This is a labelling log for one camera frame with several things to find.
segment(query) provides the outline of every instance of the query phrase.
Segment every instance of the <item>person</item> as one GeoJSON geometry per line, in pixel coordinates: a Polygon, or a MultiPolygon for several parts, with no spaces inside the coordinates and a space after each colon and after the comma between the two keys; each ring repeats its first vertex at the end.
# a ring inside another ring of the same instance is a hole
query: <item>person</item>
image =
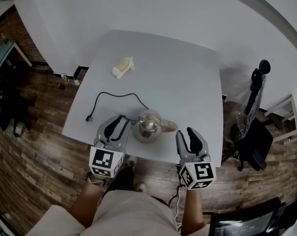
{"type": "MultiPolygon", "coordinates": [[[[102,187],[87,183],[69,211],[51,206],[27,236],[177,236],[166,203],[147,195],[143,184],[135,191],[135,165],[136,157],[129,157],[104,196],[102,187]]],[[[187,190],[181,235],[208,235],[201,199],[200,190],[187,190]]]]}

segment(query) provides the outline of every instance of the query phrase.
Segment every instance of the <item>black monitor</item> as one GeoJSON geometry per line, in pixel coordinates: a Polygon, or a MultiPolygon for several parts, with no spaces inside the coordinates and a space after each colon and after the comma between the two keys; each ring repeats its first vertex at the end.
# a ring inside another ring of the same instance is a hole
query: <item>black monitor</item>
{"type": "Polygon", "coordinates": [[[262,204],[211,217],[209,236],[264,236],[277,228],[285,203],[274,198],[262,204]]]}

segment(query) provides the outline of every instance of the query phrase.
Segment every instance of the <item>wooden floor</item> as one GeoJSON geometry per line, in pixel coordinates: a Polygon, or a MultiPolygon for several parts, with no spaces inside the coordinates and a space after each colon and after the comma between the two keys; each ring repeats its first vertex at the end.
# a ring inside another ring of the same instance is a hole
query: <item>wooden floor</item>
{"type": "MultiPolygon", "coordinates": [[[[14,71],[8,81],[36,102],[29,110],[30,132],[23,131],[20,138],[15,138],[12,124],[4,132],[0,129],[0,213],[17,234],[24,235],[52,204],[71,206],[85,184],[89,146],[61,135],[77,86],[71,83],[65,90],[58,89],[57,83],[62,80],[47,67],[14,71]]],[[[224,120],[231,107],[224,103],[224,120]]],[[[268,129],[274,136],[283,132],[272,125],[268,129]]],[[[228,150],[224,142],[223,152],[228,150]]],[[[230,158],[217,168],[216,182],[202,191],[204,211],[232,211],[274,197],[288,204],[297,199],[297,142],[289,146],[273,144],[264,171],[256,172],[245,164],[239,172],[238,164],[230,158]]],[[[136,180],[144,180],[148,193],[165,201],[176,193],[178,185],[174,165],[144,159],[138,160],[136,180]]],[[[181,197],[178,221],[183,212],[183,190],[181,197]]],[[[174,213],[176,202],[172,203],[174,213]]]]}

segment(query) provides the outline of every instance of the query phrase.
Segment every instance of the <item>small bottle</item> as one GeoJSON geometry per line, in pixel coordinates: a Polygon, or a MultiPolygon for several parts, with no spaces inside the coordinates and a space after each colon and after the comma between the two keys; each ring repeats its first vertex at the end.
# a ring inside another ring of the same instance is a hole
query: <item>small bottle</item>
{"type": "Polygon", "coordinates": [[[6,36],[4,36],[3,32],[1,33],[1,37],[5,44],[7,44],[9,42],[8,38],[6,36]]]}

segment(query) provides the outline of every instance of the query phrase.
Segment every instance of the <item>chair armrest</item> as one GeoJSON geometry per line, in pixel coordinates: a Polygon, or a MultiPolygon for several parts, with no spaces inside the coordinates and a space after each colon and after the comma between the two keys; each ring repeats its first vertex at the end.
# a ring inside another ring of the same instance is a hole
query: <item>chair armrest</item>
{"type": "Polygon", "coordinates": [[[256,150],[253,151],[252,157],[255,159],[257,164],[259,164],[262,170],[266,168],[267,166],[266,161],[260,156],[260,154],[256,150]]]}

